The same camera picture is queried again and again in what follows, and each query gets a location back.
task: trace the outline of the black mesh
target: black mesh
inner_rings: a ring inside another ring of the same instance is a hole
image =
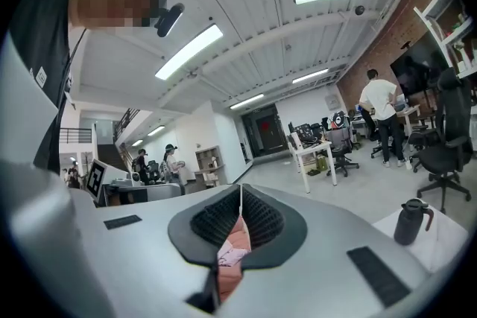
[[[242,217],[247,224],[252,249],[272,241],[282,232],[285,223],[280,212],[245,189]]]
[[[222,247],[239,218],[240,193],[235,191],[205,207],[191,219],[192,231],[205,241]]]

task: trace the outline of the black thermos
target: black thermos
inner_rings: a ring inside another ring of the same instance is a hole
[[[414,243],[424,214],[429,215],[426,231],[431,227],[434,212],[429,208],[429,204],[423,203],[420,199],[410,199],[406,204],[402,204],[402,211],[397,219],[396,230],[394,231],[394,240],[401,245]]]

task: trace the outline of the brick wall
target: brick wall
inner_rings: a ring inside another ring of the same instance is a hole
[[[424,10],[430,1],[401,0],[377,38],[355,65],[339,80],[337,85],[347,109],[352,109],[359,102],[361,91],[367,84],[366,71],[368,69],[376,69],[380,78],[398,85],[398,93],[402,93],[391,69],[391,64],[404,54],[405,50],[402,50],[401,47],[405,42],[410,40],[412,46],[428,31],[420,17],[414,12],[414,7]],[[459,3],[455,1],[439,18],[439,25],[445,31],[451,31],[451,26],[458,21],[459,12]],[[428,92],[428,95],[431,96],[431,104],[433,104],[431,92]],[[410,102],[419,102],[423,109],[426,108],[422,92],[413,95]]]

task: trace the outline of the pink fabric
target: pink fabric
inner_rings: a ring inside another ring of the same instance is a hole
[[[251,250],[250,239],[244,225],[244,220],[239,217],[227,240],[234,248],[246,249],[249,252]],[[235,290],[241,278],[240,261],[231,267],[218,267],[218,289],[222,302]]]
[[[225,240],[222,248],[217,253],[218,264],[221,267],[232,267],[237,264],[249,251],[247,249],[234,248],[230,241]]]

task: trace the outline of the doorway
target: doorway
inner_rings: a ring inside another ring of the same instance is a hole
[[[254,158],[288,149],[275,105],[256,109],[242,120]]]

